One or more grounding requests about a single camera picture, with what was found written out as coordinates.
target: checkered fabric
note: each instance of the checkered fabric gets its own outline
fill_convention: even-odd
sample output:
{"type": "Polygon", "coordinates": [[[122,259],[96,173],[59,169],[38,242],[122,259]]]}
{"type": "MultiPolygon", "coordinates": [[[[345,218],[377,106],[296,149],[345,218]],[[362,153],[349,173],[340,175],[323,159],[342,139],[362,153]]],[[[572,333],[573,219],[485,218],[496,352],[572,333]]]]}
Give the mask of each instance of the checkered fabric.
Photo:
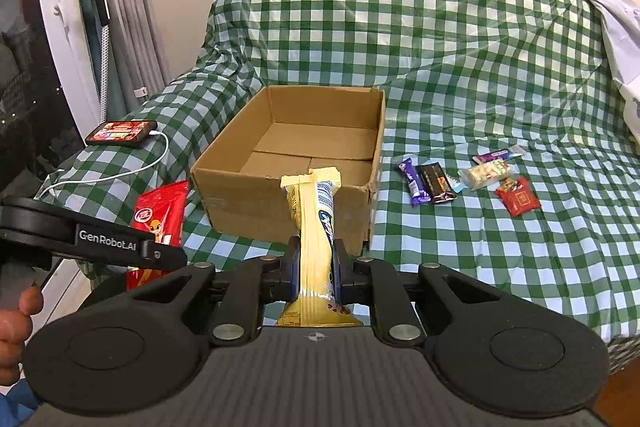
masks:
{"type": "MultiPolygon", "coordinates": [[[[386,92],[372,256],[405,271],[446,264],[575,317],[617,360],[639,351],[639,149],[587,0],[216,0],[196,67],[130,115],[169,135],[161,166],[47,201],[129,223],[142,192],[184,179],[269,84],[386,92]],[[511,219],[488,188],[411,206],[396,168],[406,156],[456,175],[471,156],[514,143],[529,151],[513,164],[542,209],[511,219]]],[[[154,140],[142,150],[87,147],[44,186],[126,172],[161,151],[154,140]]],[[[284,248],[215,232],[194,191],[182,241],[192,261],[219,269],[284,248]]]]}

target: cardboard box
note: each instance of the cardboard box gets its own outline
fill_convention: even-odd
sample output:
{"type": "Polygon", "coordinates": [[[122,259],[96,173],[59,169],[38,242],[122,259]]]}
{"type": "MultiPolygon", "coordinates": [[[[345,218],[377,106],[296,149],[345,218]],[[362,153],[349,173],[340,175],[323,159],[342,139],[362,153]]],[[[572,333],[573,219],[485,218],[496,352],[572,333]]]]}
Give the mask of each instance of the cardboard box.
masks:
{"type": "Polygon", "coordinates": [[[376,88],[261,89],[198,158],[191,175],[218,232],[286,243],[297,235],[280,178],[335,166],[335,237],[350,255],[369,240],[385,95],[376,88]]]}

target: wooden floor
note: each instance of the wooden floor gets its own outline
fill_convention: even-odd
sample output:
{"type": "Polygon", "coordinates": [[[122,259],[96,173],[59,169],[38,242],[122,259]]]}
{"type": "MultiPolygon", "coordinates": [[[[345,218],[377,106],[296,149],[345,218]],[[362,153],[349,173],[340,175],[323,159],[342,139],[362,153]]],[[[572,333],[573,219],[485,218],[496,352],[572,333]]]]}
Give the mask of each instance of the wooden floor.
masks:
{"type": "Polygon", "coordinates": [[[609,378],[596,403],[596,412],[611,427],[640,425],[640,359],[609,378]]]}

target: curtain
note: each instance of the curtain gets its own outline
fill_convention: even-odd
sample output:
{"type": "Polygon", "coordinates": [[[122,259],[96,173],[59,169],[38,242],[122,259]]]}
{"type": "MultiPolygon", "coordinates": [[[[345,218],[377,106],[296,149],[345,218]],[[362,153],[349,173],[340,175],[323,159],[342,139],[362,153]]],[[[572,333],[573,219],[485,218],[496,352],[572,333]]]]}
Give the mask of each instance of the curtain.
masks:
{"type": "MultiPolygon", "coordinates": [[[[82,20],[84,20],[84,31],[89,46],[92,66],[94,68],[94,80],[96,91],[100,91],[100,21],[95,9],[94,0],[79,0],[82,20]]],[[[140,107],[135,98],[127,105],[125,104],[120,79],[113,57],[113,47],[109,54],[109,93],[107,106],[107,120],[120,120],[127,113],[140,107]]]]}
{"type": "MultiPolygon", "coordinates": [[[[107,0],[110,14],[111,59],[108,120],[140,107],[134,90],[154,94],[171,81],[151,0],[107,0]]],[[[81,0],[87,39],[100,78],[100,25],[93,0],[81,0]]]]}
{"type": "MultiPolygon", "coordinates": [[[[151,0],[107,0],[110,31],[120,83],[154,94],[166,86],[168,73],[151,0]]],[[[132,89],[123,89],[125,99],[132,89]]]]}

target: purple chocolate bar wrapper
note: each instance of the purple chocolate bar wrapper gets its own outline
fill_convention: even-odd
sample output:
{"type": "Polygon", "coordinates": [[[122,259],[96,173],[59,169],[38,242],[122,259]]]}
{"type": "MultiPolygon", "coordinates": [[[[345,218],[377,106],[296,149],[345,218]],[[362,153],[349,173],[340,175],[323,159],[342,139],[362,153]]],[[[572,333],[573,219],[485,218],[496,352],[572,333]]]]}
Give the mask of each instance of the purple chocolate bar wrapper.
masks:
{"type": "Polygon", "coordinates": [[[474,162],[478,165],[483,163],[489,163],[493,160],[511,160],[512,158],[519,158],[526,155],[527,151],[518,144],[507,147],[507,149],[500,149],[499,151],[491,151],[485,154],[479,154],[473,156],[474,162]]]}
{"type": "Polygon", "coordinates": [[[400,162],[398,168],[404,172],[407,184],[409,185],[409,193],[411,194],[411,204],[413,206],[417,204],[431,203],[431,196],[425,190],[424,185],[418,172],[415,170],[414,163],[411,158],[407,158],[400,162]]]}

